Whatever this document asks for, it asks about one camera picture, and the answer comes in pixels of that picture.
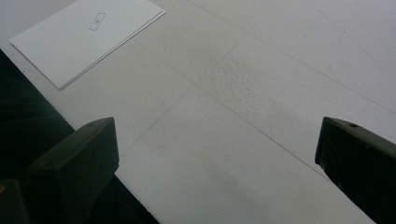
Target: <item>white tabletop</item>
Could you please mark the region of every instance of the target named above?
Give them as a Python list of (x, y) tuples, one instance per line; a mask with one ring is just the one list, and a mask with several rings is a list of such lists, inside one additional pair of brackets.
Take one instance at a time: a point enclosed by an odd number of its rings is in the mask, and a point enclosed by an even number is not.
[(394, 2), (153, 0), (167, 14), (58, 91), (9, 39), (73, 1), (0, 0), (0, 48), (161, 223), (373, 223), (314, 157), (324, 116), (396, 142)]

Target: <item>stack of paper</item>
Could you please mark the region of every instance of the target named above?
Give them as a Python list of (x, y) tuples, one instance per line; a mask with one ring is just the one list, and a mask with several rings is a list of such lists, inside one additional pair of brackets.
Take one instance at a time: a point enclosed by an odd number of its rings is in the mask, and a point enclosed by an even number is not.
[(10, 41), (61, 90), (164, 13), (146, 0), (77, 0)]

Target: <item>small printed label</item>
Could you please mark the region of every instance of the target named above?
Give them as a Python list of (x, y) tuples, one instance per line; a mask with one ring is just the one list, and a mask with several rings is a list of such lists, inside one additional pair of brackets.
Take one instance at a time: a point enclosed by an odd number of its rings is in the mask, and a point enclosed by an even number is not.
[(90, 26), (90, 30), (95, 31), (100, 23), (102, 22), (103, 18), (105, 17), (105, 13), (98, 13), (98, 15), (96, 16), (95, 20), (93, 20), (91, 26)]

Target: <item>dark floor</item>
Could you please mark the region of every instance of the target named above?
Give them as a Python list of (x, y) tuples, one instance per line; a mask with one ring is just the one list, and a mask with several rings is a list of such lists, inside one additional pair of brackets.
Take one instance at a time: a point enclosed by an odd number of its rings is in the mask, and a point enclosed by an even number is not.
[[(0, 51), (0, 179), (17, 179), (24, 187), (25, 167), (73, 131)], [(158, 222), (113, 176), (84, 223)]]

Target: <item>table surface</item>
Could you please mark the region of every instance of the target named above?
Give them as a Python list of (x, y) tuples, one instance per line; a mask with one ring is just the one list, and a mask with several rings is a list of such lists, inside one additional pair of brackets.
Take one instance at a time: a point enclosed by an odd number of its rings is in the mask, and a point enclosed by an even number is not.
[(396, 142), (396, 3), (153, 0), (167, 11), (58, 91), (9, 39), (72, 0), (0, 0), (0, 48), (161, 223), (373, 223), (315, 165), (324, 116)]

